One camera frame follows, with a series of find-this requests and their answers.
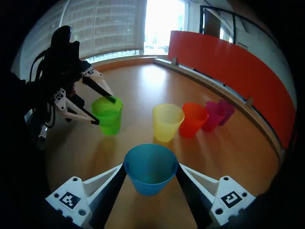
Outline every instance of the bright window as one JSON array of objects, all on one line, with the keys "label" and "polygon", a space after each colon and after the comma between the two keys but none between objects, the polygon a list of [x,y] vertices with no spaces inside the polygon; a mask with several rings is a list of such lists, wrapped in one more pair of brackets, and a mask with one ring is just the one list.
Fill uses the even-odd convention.
[{"label": "bright window", "polygon": [[145,20],[145,55],[167,55],[170,32],[185,28],[187,3],[179,0],[147,0]]}]

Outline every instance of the plastic cup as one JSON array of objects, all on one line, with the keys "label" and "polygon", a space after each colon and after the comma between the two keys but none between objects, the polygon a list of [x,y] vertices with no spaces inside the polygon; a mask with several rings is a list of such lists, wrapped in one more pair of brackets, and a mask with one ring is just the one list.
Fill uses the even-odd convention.
[{"label": "plastic cup", "polygon": [[225,116],[225,109],[218,103],[207,102],[205,108],[209,114],[209,118],[203,125],[202,129],[206,132],[212,132]]},{"label": "plastic cup", "polygon": [[207,110],[196,103],[186,103],[182,106],[185,118],[179,127],[179,133],[184,137],[194,137],[197,131],[207,121]]},{"label": "plastic cup", "polygon": [[112,98],[116,100],[115,103],[101,97],[91,105],[91,112],[100,121],[100,128],[105,135],[117,134],[121,126],[123,102],[115,96]]},{"label": "plastic cup", "polygon": [[231,115],[234,114],[235,109],[232,104],[228,103],[226,100],[223,99],[219,100],[218,104],[225,109],[225,116],[222,119],[222,121],[218,124],[219,126],[223,126],[229,120]]},{"label": "plastic cup", "polygon": [[157,194],[176,174],[178,162],[168,148],[138,145],[125,156],[124,167],[135,189],[142,195]]},{"label": "plastic cup", "polygon": [[160,142],[169,142],[184,120],[182,109],[174,104],[165,103],[155,106],[152,112],[155,138]]}]

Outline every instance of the robotic arm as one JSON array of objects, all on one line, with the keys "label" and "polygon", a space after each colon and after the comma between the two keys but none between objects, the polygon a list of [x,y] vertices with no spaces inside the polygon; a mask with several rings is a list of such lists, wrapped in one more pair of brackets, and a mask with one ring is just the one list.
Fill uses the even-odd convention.
[{"label": "robotic arm", "polygon": [[[116,102],[111,97],[113,93],[103,79],[103,74],[92,68],[87,61],[79,59],[80,43],[70,42],[71,33],[72,29],[69,26],[57,29],[52,36],[50,47],[40,53],[32,64],[27,87],[29,91],[34,92],[31,96],[33,114],[28,127],[32,130],[30,132],[34,136],[34,141],[44,125],[48,128],[54,126],[55,110],[66,118],[99,124],[99,120],[81,105],[84,104],[83,99],[74,94],[73,97],[82,100],[81,104],[74,103],[73,98],[68,96],[71,94],[73,84],[77,81],[88,85],[100,95],[106,96],[111,102]],[[32,69],[34,63],[40,58],[43,59],[38,65],[35,80],[32,82]],[[52,110],[53,121],[49,125],[47,123],[51,121]]]},{"label": "robotic arm", "polygon": [[[71,177],[46,201],[84,229],[104,228],[125,177],[123,164],[86,181]],[[255,199],[229,176],[215,180],[179,163],[176,177],[200,229],[238,220]]]}]

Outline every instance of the yellow cup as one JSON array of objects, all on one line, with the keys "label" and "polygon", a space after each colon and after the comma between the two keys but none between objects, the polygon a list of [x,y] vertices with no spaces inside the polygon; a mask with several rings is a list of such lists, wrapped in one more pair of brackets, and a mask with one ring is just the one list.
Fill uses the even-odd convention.
[{"label": "yellow cup", "polygon": [[169,142],[184,120],[184,112],[174,104],[159,104],[152,110],[154,136],[160,142]]}]

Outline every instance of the orange cup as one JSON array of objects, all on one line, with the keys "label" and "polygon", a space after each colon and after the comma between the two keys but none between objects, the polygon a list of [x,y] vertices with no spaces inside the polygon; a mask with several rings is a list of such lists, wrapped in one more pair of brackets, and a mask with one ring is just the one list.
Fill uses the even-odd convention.
[{"label": "orange cup", "polygon": [[184,137],[194,137],[207,121],[208,112],[204,107],[196,103],[186,103],[182,106],[182,110],[185,118],[179,127],[179,133]]}]

